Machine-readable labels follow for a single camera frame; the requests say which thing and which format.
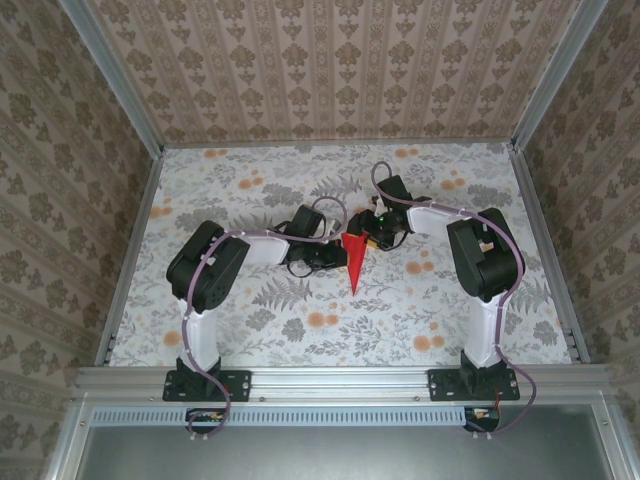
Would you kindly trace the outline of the floral patterned table cover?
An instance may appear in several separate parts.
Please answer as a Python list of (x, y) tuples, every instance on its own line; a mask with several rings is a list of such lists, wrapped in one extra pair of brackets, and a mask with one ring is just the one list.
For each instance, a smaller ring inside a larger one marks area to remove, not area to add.
[[(165, 153), (111, 362), (171, 366), (183, 348), (170, 261), (206, 220), (263, 230), (316, 204), (328, 217), (371, 205), (374, 182), (398, 174), (414, 196), (498, 208), (526, 262), (501, 347), (516, 364), (570, 361), (509, 147), (502, 143), (176, 149)], [(369, 249), (357, 286), (345, 269), (244, 265), (213, 313), (227, 366), (454, 365), (470, 325), (468, 298), (444, 241), (409, 235)]]

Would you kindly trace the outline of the aluminium table side rail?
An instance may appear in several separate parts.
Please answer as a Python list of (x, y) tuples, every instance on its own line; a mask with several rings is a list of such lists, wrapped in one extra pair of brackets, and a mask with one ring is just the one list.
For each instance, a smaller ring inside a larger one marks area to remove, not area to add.
[(113, 350), (113, 342), (117, 336), (119, 325), (123, 317), (131, 281), (144, 238), (144, 232), (153, 206), (155, 193), (159, 185), (163, 163), (164, 158), (163, 155), (160, 154), (151, 164), (140, 208), (131, 232), (124, 262), (114, 290), (110, 310), (106, 318), (100, 344), (96, 353), (94, 361), (95, 367), (104, 367), (109, 364)]
[(570, 298), (569, 290), (524, 154), (511, 143), (508, 143), (507, 147), (514, 175), (549, 284), (550, 293), (563, 329), (563, 335), (570, 358), (573, 363), (591, 364), (592, 359)]

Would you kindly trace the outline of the grey sheet metal panel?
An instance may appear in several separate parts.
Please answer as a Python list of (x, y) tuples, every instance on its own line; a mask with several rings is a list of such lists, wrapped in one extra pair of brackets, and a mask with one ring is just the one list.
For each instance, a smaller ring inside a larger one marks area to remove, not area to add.
[(531, 430), (433, 427), (97, 428), (77, 480), (613, 480), (601, 448)]

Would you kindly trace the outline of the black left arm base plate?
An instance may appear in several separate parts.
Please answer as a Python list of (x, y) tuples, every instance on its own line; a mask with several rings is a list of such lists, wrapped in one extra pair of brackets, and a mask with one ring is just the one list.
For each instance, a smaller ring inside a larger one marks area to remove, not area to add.
[[(251, 390), (252, 372), (249, 370), (222, 370), (216, 374), (218, 382), (227, 391), (231, 401), (247, 402)], [(224, 402), (219, 387), (200, 373), (187, 368), (170, 370), (165, 378), (162, 399), (165, 402)]]

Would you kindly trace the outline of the aluminium frame cross beam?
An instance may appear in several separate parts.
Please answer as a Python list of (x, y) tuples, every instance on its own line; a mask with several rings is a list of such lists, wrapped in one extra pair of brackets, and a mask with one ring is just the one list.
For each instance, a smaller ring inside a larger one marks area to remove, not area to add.
[[(430, 402), (428, 366), (251, 367), (248, 404), (404, 406)], [(602, 365), (528, 365), (537, 405), (591, 404), (614, 397)], [(74, 403), (162, 406), (167, 367), (91, 367), (79, 370)]]

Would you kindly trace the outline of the aluminium frame post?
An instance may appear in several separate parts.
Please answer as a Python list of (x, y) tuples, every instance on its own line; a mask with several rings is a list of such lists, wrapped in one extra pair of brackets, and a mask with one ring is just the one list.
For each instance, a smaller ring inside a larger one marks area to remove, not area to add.
[(60, 0), (67, 16), (126, 113), (153, 161), (162, 156), (164, 141), (148, 115), (142, 96), (129, 80), (123, 60), (117, 58), (86, 0)]
[(514, 130), (515, 151), (523, 151), (533, 137), (607, 3), (581, 0)]

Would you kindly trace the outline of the red square paper sheet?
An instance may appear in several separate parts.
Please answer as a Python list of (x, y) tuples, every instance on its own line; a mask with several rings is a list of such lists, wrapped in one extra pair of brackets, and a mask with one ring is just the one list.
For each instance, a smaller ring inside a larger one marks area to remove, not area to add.
[(366, 255), (368, 235), (366, 233), (355, 235), (342, 234), (342, 246), (347, 253), (347, 272), (350, 280), (351, 291), (356, 295), (358, 283)]

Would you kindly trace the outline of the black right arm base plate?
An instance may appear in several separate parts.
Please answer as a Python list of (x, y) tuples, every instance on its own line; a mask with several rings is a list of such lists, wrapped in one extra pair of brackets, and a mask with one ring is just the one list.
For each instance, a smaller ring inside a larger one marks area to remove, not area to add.
[(516, 401), (521, 398), (515, 372), (480, 373), (458, 369), (432, 369), (427, 372), (432, 401)]

